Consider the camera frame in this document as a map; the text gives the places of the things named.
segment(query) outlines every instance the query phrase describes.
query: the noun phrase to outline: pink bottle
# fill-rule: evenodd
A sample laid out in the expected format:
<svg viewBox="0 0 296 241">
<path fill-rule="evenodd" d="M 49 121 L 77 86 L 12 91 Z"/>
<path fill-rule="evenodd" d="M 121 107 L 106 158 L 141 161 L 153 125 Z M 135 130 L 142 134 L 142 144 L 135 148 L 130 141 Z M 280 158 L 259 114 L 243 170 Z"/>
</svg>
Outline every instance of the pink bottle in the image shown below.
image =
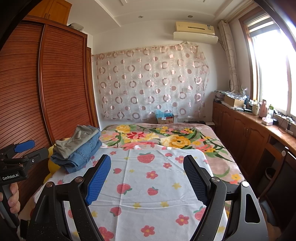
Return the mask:
<svg viewBox="0 0 296 241">
<path fill-rule="evenodd" d="M 268 113 L 268 108 L 266 106 L 266 100 L 262 100 L 262 104 L 259 109 L 259 117 L 263 118 L 266 117 Z"/>
</svg>

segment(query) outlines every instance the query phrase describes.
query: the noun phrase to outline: white ceiling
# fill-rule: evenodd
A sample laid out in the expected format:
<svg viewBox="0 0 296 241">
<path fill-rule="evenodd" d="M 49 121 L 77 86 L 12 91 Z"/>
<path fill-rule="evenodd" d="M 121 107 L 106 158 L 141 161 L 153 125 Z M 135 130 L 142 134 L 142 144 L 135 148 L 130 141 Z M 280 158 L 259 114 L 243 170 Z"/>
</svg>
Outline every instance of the white ceiling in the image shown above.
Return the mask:
<svg viewBox="0 0 296 241">
<path fill-rule="evenodd" d="M 122 25 L 150 20 L 183 20 L 216 25 L 235 7 L 250 0 L 67 0 L 68 24 L 78 23 L 95 35 Z"/>
</svg>

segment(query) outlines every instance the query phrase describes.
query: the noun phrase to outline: blue denim jeans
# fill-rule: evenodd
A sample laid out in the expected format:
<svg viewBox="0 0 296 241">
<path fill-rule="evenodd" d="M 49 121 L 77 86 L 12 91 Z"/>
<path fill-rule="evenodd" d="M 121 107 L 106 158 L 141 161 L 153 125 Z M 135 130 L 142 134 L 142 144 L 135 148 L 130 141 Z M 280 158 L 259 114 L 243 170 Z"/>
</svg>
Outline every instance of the blue denim jeans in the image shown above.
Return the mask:
<svg viewBox="0 0 296 241">
<path fill-rule="evenodd" d="M 88 142 L 74 151 L 68 159 L 64 159 L 59 153 L 52 154 L 50 159 L 57 165 L 66 169 L 68 173 L 73 173 L 83 168 L 90 158 L 98 151 L 102 146 L 102 142 L 99 140 L 100 132 L 95 134 Z"/>
</svg>

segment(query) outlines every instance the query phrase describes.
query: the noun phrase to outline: brown louvered door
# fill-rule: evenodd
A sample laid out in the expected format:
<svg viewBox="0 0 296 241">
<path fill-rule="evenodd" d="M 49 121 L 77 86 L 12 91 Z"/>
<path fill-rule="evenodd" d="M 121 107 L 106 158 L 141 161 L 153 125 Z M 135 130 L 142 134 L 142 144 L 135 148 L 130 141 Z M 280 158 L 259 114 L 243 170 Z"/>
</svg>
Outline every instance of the brown louvered door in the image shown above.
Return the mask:
<svg viewBox="0 0 296 241">
<path fill-rule="evenodd" d="M 93 125 L 87 93 L 86 38 L 47 26 L 41 43 L 44 109 L 55 140 L 71 137 L 78 124 Z"/>
<path fill-rule="evenodd" d="M 27 152 L 50 146 L 37 82 L 42 30 L 42 25 L 20 23 L 0 51 L 0 148 L 30 139 L 36 145 Z M 31 168 L 29 179 L 19 183 L 22 207 L 48 173 L 47 161 L 40 162 Z"/>
</svg>

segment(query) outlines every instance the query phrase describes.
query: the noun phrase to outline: metal screw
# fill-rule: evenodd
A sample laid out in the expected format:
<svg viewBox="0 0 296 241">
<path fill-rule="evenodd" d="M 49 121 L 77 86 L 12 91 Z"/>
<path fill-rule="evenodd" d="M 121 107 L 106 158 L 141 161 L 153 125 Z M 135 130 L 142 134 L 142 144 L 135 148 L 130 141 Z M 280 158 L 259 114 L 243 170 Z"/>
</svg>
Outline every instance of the metal screw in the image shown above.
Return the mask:
<svg viewBox="0 0 296 241">
<path fill-rule="evenodd" d="M 213 182 L 218 183 L 220 182 L 220 179 L 218 177 L 212 177 L 211 178 Z"/>
<path fill-rule="evenodd" d="M 52 185 L 53 185 L 53 182 L 48 182 L 48 183 L 45 184 L 45 186 L 46 186 L 47 188 L 52 187 Z"/>
<path fill-rule="evenodd" d="M 82 182 L 82 180 L 83 180 L 83 177 L 76 177 L 75 178 L 75 182 L 77 182 L 77 183 Z"/>
<path fill-rule="evenodd" d="M 247 188 L 248 186 L 250 186 L 250 184 L 249 184 L 248 182 L 246 182 L 246 181 L 243 181 L 243 182 L 242 182 L 242 185 L 243 185 L 245 188 Z"/>
</svg>

